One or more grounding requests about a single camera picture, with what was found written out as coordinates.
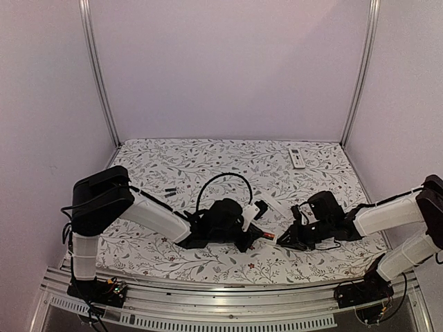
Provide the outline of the long white remote control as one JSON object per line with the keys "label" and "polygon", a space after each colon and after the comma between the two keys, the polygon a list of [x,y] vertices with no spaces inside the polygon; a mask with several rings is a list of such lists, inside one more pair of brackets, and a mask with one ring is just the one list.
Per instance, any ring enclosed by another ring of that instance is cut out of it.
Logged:
{"label": "long white remote control", "polygon": [[259,237],[259,240],[275,243],[277,241],[277,237],[272,232],[263,231]]}

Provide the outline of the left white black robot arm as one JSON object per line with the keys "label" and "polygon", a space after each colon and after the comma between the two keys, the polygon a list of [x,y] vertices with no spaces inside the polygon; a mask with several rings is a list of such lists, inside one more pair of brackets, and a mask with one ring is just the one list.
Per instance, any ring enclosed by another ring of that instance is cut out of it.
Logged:
{"label": "left white black robot arm", "polygon": [[78,181],[73,187],[72,205],[60,210],[69,218],[67,236],[75,287],[88,300],[102,295],[102,284],[96,280],[98,237],[116,219],[149,228],[185,249],[232,243],[240,252],[246,252],[258,239],[275,239],[253,223],[266,209],[264,201],[242,207],[233,199],[222,199],[208,209],[198,207],[193,213],[180,213],[131,185],[125,167],[98,172]]}

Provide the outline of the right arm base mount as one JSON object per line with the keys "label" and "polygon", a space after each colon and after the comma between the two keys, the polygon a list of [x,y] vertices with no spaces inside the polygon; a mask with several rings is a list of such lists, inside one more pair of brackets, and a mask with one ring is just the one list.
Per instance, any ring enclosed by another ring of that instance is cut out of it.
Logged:
{"label": "right arm base mount", "polygon": [[391,283],[380,277],[375,270],[366,273],[360,282],[340,284],[334,289],[334,299],[339,308],[389,299],[393,295]]}

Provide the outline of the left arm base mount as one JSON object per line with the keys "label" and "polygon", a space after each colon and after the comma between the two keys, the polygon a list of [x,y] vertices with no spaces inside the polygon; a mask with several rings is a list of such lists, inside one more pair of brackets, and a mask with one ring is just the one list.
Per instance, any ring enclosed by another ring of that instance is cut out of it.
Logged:
{"label": "left arm base mount", "polygon": [[67,294],[83,300],[86,304],[103,304],[122,308],[127,295],[127,282],[118,281],[115,277],[100,281],[97,277],[92,280],[79,280],[71,267],[71,280]]}

